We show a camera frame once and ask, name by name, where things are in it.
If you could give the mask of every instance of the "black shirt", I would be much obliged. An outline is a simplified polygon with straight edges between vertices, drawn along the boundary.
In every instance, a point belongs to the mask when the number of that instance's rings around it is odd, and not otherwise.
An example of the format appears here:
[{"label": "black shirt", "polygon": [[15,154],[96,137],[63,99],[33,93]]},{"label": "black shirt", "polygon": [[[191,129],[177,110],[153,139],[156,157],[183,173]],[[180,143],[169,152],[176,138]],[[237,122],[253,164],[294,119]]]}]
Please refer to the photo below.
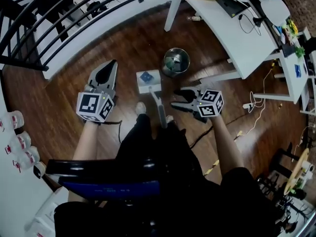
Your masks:
[{"label": "black shirt", "polygon": [[56,236],[265,236],[273,235],[272,203],[246,168],[221,185],[198,183],[189,191],[126,206],[104,208],[68,202],[55,210]]}]

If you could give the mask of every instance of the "wooden round table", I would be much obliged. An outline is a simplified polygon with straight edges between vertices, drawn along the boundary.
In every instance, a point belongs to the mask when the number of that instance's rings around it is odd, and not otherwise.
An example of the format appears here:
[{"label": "wooden round table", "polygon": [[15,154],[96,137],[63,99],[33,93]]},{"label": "wooden round table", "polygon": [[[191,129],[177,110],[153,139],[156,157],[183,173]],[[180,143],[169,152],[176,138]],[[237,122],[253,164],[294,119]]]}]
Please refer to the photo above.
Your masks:
[{"label": "wooden round table", "polygon": [[292,190],[296,183],[293,183],[293,179],[296,178],[296,176],[298,175],[298,173],[300,172],[301,168],[302,168],[302,164],[303,161],[308,159],[308,155],[310,153],[310,150],[308,148],[306,148],[302,155],[300,156],[300,158],[298,159],[298,161],[296,162],[296,165],[292,171],[292,174],[290,175],[290,177],[287,180],[285,189],[284,189],[284,195],[289,194],[290,190]]}]

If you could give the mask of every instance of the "curved white wall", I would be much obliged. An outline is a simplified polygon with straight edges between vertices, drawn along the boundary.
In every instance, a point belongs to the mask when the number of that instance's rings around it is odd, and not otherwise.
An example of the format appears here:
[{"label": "curved white wall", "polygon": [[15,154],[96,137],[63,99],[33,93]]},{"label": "curved white wall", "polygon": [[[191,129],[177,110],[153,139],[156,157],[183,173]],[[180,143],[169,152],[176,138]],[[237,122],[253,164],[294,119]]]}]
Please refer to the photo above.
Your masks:
[{"label": "curved white wall", "polygon": [[145,10],[164,4],[168,1],[171,0],[144,0],[142,3],[135,0],[104,16],[76,36],[47,64],[49,70],[43,72],[44,77],[46,79],[51,79],[80,50],[111,28]]},{"label": "curved white wall", "polygon": [[[6,113],[0,82],[0,117]],[[33,168],[19,173],[13,164],[13,156],[5,147],[14,131],[0,131],[0,236],[23,237],[25,228],[50,197],[52,190],[33,174]]]}]

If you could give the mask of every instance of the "forearm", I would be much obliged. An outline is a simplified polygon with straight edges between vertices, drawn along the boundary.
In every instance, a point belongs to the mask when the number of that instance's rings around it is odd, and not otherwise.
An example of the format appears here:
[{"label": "forearm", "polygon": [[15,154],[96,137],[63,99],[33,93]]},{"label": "forearm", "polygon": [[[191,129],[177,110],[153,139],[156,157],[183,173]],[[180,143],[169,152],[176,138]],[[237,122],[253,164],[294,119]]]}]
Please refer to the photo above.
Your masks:
[{"label": "forearm", "polygon": [[214,126],[217,154],[222,175],[233,168],[243,167],[240,151],[227,130],[222,116],[214,117],[211,121]]},{"label": "forearm", "polygon": [[96,160],[98,124],[87,121],[84,125],[73,160]]}]

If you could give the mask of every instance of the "black railing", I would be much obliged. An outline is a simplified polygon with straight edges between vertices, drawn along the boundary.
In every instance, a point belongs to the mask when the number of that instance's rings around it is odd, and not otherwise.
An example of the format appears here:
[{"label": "black railing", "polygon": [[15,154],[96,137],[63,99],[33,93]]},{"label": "black railing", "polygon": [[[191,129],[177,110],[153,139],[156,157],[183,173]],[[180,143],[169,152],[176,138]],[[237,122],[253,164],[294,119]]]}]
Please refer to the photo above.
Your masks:
[{"label": "black railing", "polygon": [[[120,4],[118,4],[117,6],[111,8],[111,9],[106,8],[105,10],[104,10],[105,6],[114,0],[105,0],[105,1],[100,2],[100,3],[96,3],[91,9],[89,9],[89,7],[88,7],[88,10],[86,13],[83,13],[76,20],[71,20],[72,23],[69,26],[67,26],[66,28],[63,28],[62,31],[59,31],[58,35],[45,47],[45,49],[41,53],[37,54],[37,47],[45,39],[45,37],[49,33],[51,33],[51,31],[56,29],[56,26],[61,24],[61,22],[64,19],[70,18],[72,13],[74,13],[76,10],[80,10],[80,8],[83,5],[87,4],[91,0],[83,0],[80,3],[73,5],[73,7],[65,9],[66,13],[62,13],[61,17],[58,17],[56,20],[54,20],[52,22],[52,20],[51,20],[52,13],[58,13],[60,11],[61,5],[63,5],[64,2],[68,1],[68,0],[59,0],[57,3],[54,3],[53,6],[51,8],[49,8],[44,14],[42,14],[42,17],[38,21],[34,22],[32,25],[26,24],[25,22],[28,23],[28,21],[26,20],[27,16],[28,15],[31,15],[32,17],[35,16],[33,14],[33,12],[37,8],[41,7],[41,4],[43,1],[50,2],[51,0],[33,0],[25,6],[25,8],[22,10],[22,12],[16,18],[13,18],[12,20],[9,18],[8,31],[5,33],[5,35],[3,36],[3,38],[0,42],[0,54],[3,54],[3,52],[5,51],[5,49],[7,47],[8,56],[1,55],[0,56],[0,63],[9,64],[9,65],[13,65],[13,66],[19,66],[19,67],[25,67],[25,68],[29,68],[29,69],[47,71],[48,70],[47,64],[51,61],[51,59],[53,57],[55,57],[70,41],[72,41],[82,31],[84,31],[89,26],[91,26],[93,23],[97,22],[98,20],[100,20],[104,16],[108,15],[109,13],[111,13],[111,12],[115,11],[116,9],[118,9],[118,8],[132,2],[132,1],[135,1],[135,0],[127,0],[127,1],[121,2]],[[0,26],[2,26],[3,15],[6,15],[4,13],[5,10],[6,10],[5,8],[2,8],[2,10],[0,11]],[[82,21],[84,18],[88,18],[88,16],[91,17],[92,14],[95,16],[95,12],[98,10],[102,10],[102,11],[98,12],[99,15],[92,18],[88,23],[86,23],[84,26],[80,27],[69,38],[62,41],[61,45],[51,54],[51,56],[48,57],[43,64],[41,64],[40,59],[47,53],[47,51],[58,40],[61,40],[61,37],[64,34],[67,34],[67,32],[71,28],[73,28],[75,25],[78,25],[80,23],[80,21]],[[43,33],[42,36],[40,36],[40,38],[36,42],[31,41],[31,43],[30,43],[30,39],[34,40],[34,32],[36,31],[36,29],[39,27],[39,25],[45,19],[49,19],[50,22],[52,23],[52,25],[45,31],[45,33]],[[20,38],[19,29],[22,25],[24,25],[24,35]],[[17,45],[14,48],[14,50],[11,51],[10,42],[11,42],[11,39],[13,38],[14,35],[16,35],[16,37],[17,37]]]}]

